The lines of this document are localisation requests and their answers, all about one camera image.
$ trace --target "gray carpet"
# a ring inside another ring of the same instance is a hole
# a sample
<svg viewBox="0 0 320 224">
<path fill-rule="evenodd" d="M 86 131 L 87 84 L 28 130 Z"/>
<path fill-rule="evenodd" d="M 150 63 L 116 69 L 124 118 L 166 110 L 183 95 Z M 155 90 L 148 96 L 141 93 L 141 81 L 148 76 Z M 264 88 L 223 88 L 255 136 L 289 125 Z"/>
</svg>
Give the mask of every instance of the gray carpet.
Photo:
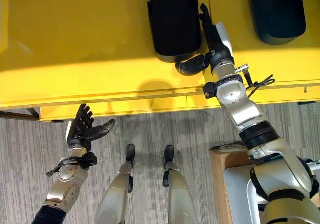
<svg viewBox="0 0 320 224">
<path fill-rule="evenodd" d="M 320 159 L 320 103 L 264 105 L 263 111 L 296 153 Z M 221 109 L 115 117 L 113 131 L 93 142 L 98 165 L 90 168 L 80 197 L 64 223 L 91 224 L 105 190 L 117 175 L 128 143 L 136 145 L 134 188 L 127 224 L 168 223 L 168 189 L 162 186 L 163 151 L 176 162 L 192 191 L 199 223 L 216 224 L 208 149 L 239 140 Z M 102 124 L 108 118 L 97 118 Z M 30 223 L 57 175 L 45 173 L 66 155 L 67 123 L 0 119 L 0 223 Z"/>
</svg>

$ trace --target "black band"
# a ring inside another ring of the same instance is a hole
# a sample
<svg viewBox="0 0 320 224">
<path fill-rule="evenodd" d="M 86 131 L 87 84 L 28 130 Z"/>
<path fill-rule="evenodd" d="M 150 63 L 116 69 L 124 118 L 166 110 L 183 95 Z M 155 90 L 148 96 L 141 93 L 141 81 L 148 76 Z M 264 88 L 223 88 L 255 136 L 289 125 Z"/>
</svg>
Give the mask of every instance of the black band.
<svg viewBox="0 0 320 224">
<path fill-rule="evenodd" d="M 239 135 L 249 150 L 280 138 L 273 126 L 267 121 L 253 125 L 239 133 Z"/>
<path fill-rule="evenodd" d="M 42 206 L 32 224 L 62 224 L 67 213 L 59 208 Z"/>
<path fill-rule="evenodd" d="M 253 185 L 255 186 L 255 189 L 256 189 L 256 192 L 262 196 L 264 199 L 266 200 L 269 200 L 269 197 L 267 195 L 267 193 L 264 191 L 264 189 L 262 188 L 257 176 L 256 176 L 256 172 L 255 172 L 255 169 L 252 168 L 250 170 L 250 177 L 251 177 L 251 180 L 252 180 L 252 183 Z"/>
<path fill-rule="evenodd" d="M 305 196 L 302 192 L 296 189 L 282 189 L 275 191 L 269 195 L 269 200 L 276 200 L 281 198 L 293 198 L 302 201 Z"/>
</svg>

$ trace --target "black object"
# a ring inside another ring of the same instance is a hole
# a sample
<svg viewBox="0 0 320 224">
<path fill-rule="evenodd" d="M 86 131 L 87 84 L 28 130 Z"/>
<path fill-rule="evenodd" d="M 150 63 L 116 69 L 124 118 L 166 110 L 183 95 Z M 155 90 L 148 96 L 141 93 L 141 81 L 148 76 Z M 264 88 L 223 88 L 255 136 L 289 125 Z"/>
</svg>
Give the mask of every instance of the black object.
<svg viewBox="0 0 320 224">
<path fill-rule="evenodd" d="M 239 135 L 248 150 L 280 137 L 270 122 L 267 121 L 253 125 L 243 130 Z"/>
<path fill-rule="evenodd" d="M 175 147 L 173 145 L 167 145 L 164 150 L 164 169 L 167 168 L 167 163 L 172 162 L 175 157 Z M 169 173 L 170 170 L 166 170 L 163 174 L 162 185 L 167 188 L 169 187 Z"/>
<path fill-rule="evenodd" d="M 62 224 L 67 213 L 60 208 L 42 206 L 32 224 Z"/>
<path fill-rule="evenodd" d="M 175 147 L 173 145 L 167 145 L 164 150 L 164 168 L 166 168 L 168 162 L 172 162 L 175 157 Z"/>
<path fill-rule="evenodd" d="M 198 0 L 150 0 L 149 20 L 157 57 L 186 60 L 201 46 Z"/>
<path fill-rule="evenodd" d="M 80 144 L 90 151 L 91 141 L 107 135 L 115 126 L 115 119 L 111 119 L 107 123 L 93 128 L 92 124 L 95 119 L 91 117 L 93 113 L 89 111 L 90 107 L 85 103 L 80 105 L 79 110 L 76 113 L 76 117 L 72 121 L 69 134 L 66 139 L 69 148 L 75 144 Z"/>
<path fill-rule="evenodd" d="M 251 0 L 256 32 L 268 44 L 288 43 L 306 31 L 303 0 Z"/>
</svg>

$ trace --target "yellow tabletop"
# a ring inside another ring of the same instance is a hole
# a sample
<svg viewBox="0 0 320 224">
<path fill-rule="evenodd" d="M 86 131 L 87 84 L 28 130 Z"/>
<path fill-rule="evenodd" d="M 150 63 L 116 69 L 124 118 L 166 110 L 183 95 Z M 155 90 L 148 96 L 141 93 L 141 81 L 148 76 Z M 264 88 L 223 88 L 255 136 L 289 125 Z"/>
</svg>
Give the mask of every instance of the yellow tabletop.
<svg viewBox="0 0 320 224">
<path fill-rule="evenodd" d="M 201 94 L 209 70 L 184 77 L 156 58 L 147 1 L 1 0 L 0 109 Z M 299 88 L 320 86 L 320 0 L 303 1 L 305 34 L 278 46 L 258 40 L 248 0 L 199 3 L 224 22 L 237 66 Z"/>
</svg>

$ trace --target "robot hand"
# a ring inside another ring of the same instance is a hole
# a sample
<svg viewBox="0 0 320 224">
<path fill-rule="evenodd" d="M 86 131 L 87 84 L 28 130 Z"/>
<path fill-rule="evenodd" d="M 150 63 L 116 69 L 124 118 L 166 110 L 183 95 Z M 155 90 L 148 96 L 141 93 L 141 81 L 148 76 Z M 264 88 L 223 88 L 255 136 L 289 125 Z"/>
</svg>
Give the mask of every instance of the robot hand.
<svg viewBox="0 0 320 224">
<path fill-rule="evenodd" d="M 92 114 L 89 106 L 86 104 L 80 106 L 66 138 L 69 148 L 80 144 L 90 151 L 91 141 L 107 135 L 116 123 L 115 119 L 111 119 L 107 123 L 93 128 L 92 124 L 95 119 L 91 117 Z"/>
</svg>

